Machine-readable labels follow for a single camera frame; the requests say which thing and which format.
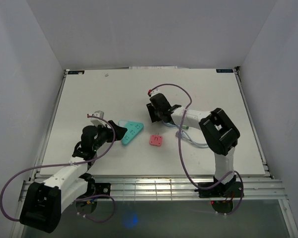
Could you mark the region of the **teal triangular power strip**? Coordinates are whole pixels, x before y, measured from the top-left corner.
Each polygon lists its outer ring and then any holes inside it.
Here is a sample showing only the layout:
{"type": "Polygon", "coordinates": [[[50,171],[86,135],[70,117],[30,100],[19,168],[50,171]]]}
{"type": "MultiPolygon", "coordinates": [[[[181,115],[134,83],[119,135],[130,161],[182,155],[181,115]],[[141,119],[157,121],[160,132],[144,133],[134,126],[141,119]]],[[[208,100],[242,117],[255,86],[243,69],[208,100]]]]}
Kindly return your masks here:
{"type": "Polygon", "coordinates": [[[119,120],[118,125],[127,129],[121,140],[122,145],[127,146],[143,130],[144,124],[141,122],[119,120]]]}

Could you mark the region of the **pink socket adapter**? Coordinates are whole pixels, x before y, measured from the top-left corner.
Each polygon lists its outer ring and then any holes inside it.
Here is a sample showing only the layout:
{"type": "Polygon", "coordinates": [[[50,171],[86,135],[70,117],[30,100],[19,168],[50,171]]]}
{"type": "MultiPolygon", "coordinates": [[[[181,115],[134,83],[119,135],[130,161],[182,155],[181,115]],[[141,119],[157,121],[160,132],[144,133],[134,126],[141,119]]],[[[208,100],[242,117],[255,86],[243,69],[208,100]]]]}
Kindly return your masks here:
{"type": "Polygon", "coordinates": [[[156,147],[160,147],[163,143],[163,137],[160,135],[151,135],[149,137],[149,144],[151,146],[156,146],[156,147]]]}

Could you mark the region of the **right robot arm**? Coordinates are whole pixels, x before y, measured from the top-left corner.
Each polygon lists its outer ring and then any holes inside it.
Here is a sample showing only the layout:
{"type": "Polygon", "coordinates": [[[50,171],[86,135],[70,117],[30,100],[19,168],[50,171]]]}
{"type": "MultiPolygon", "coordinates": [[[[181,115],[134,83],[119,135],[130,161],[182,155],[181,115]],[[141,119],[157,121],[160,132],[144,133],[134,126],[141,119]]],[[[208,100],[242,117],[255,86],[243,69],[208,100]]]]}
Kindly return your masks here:
{"type": "Polygon", "coordinates": [[[158,90],[149,91],[147,104],[152,122],[162,121],[182,129],[183,125],[200,129],[215,156],[215,193],[226,197],[232,192],[234,174],[233,158],[240,132],[225,111],[216,108],[212,111],[197,111],[181,105],[172,106],[158,90]]]}

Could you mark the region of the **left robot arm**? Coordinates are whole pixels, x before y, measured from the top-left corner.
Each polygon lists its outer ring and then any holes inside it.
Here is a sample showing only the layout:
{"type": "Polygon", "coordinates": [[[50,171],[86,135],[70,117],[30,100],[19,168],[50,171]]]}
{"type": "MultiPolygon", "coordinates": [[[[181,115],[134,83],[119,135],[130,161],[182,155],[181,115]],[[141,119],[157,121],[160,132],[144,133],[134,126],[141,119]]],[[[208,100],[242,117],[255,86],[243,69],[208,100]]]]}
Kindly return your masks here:
{"type": "Polygon", "coordinates": [[[73,202],[87,205],[96,203],[98,198],[110,198],[108,193],[100,194],[94,177],[87,171],[94,163],[97,150],[105,143],[122,140],[127,131],[111,120],[84,127],[70,165],[62,167],[45,181],[33,182],[29,186],[20,223],[51,233],[57,227],[61,214],[73,202]]]}

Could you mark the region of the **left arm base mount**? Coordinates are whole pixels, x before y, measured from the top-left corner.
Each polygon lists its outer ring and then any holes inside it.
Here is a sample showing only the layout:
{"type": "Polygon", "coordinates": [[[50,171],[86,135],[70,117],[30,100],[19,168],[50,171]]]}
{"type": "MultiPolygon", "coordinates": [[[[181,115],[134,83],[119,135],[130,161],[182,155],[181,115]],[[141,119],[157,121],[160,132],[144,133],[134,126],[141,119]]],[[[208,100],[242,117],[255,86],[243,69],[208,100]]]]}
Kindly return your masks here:
{"type": "Polygon", "coordinates": [[[87,191],[78,197],[78,199],[93,195],[110,195],[111,183],[89,183],[87,191]]]}

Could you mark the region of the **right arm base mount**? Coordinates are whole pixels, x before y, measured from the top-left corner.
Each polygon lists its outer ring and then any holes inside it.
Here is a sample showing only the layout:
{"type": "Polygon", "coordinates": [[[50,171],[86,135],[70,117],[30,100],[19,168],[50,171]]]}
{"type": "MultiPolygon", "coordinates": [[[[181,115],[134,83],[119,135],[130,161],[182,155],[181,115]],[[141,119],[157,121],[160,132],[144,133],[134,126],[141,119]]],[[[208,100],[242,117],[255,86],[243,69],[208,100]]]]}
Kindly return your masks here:
{"type": "Polygon", "coordinates": [[[226,184],[218,184],[216,187],[208,190],[195,189],[195,192],[199,194],[200,198],[219,198],[219,197],[230,197],[237,198],[243,197],[244,192],[242,191],[242,183],[239,181],[229,182],[226,184]]]}

